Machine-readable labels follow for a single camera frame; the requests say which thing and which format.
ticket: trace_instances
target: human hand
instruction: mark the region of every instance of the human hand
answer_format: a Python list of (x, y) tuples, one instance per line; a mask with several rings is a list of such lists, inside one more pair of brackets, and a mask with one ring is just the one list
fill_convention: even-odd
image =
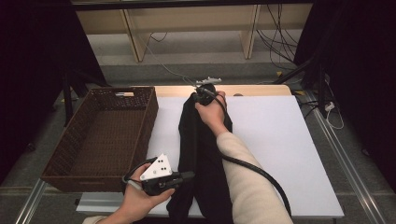
[[(140, 180), (139, 177), (149, 168), (150, 163), (146, 163), (137, 168), (131, 176), (132, 180)], [(157, 196), (149, 196), (142, 189), (127, 184), (125, 195), (120, 208), (111, 216), (101, 220), (100, 224), (106, 223), (131, 223), (142, 219), (156, 205), (166, 201), (173, 193), (174, 189), (164, 191)]]
[[(224, 91), (218, 91), (216, 98), (224, 107), (226, 106)], [(213, 100), (209, 105), (195, 103), (195, 109), (198, 110), (201, 120), (212, 130), (215, 136), (228, 132), (223, 123), (225, 118), (224, 111), (218, 101)]]

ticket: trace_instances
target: white tabletop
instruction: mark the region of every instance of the white tabletop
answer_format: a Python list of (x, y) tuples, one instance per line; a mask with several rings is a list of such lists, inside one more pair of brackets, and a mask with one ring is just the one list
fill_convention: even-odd
[[(158, 97), (160, 108), (148, 146), (148, 158), (165, 153), (174, 171), (179, 158), (177, 127), (186, 100)], [(285, 190), (293, 217), (344, 216), (294, 96), (228, 96), (227, 104), (233, 133)], [(111, 213), (121, 200), (120, 193), (86, 192), (77, 211)], [(166, 217), (166, 204), (159, 204), (149, 214)], [(202, 216), (196, 201), (190, 216)]]

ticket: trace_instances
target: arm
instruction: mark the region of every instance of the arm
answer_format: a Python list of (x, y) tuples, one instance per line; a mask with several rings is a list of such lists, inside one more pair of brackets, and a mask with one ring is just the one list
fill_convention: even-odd
[[(217, 137), (218, 147), (223, 154), (261, 167), (245, 144), (224, 127), (223, 111), (216, 101), (208, 106), (195, 107), (202, 121)], [(235, 223), (292, 223), (274, 187), (265, 177), (228, 161), (223, 161), (223, 167), (233, 202)]]
[[(132, 179), (138, 180), (144, 171), (150, 166), (149, 163), (137, 168)], [(145, 191), (136, 189), (127, 184), (125, 196), (117, 211), (109, 217), (89, 217), (83, 224), (129, 224), (140, 220), (156, 205), (166, 201), (173, 193), (174, 189), (169, 189), (158, 196), (148, 196)]]

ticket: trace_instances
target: cable plug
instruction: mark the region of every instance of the cable plug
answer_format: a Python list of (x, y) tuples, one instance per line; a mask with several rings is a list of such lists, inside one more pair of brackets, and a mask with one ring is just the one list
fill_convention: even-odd
[(329, 102), (327, 105), (324, 106), (324, 110), (326, 110), (327, 112), (333, 110), (335, 108), (335, 105), (333, 102)]

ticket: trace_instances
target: wrist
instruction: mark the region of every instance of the wrist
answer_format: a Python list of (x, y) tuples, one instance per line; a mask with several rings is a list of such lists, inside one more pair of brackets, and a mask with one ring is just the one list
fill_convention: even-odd
[(122, 223), (133, 223), (137, 220), (139, 220), (140, 218), (137, 217), (137, 211), (135, 211), (134, 209), (132, 209), (131, 207), (124, 207), (121, 206), (118, 210), (119, 215), (121, 217), (121, 220), (123, 221)]
[(228, 129), (224, 126), (222, 122), (218, 123), (209, 123), (207, 126), (209, 126), (210, 130), (212, 130), (212, 133), (218, 137), (222, 133), (227, 133)]
[(111, 214), (109, 217), (106, 217), (100, 221), (98, 221), (98, 224), (130, 224), (133, 223), (134, 221), (137, 221), (137, 219), (131, 217), (128, 213), (123, 212), (121, 208), (116, 210), (113, 214)]

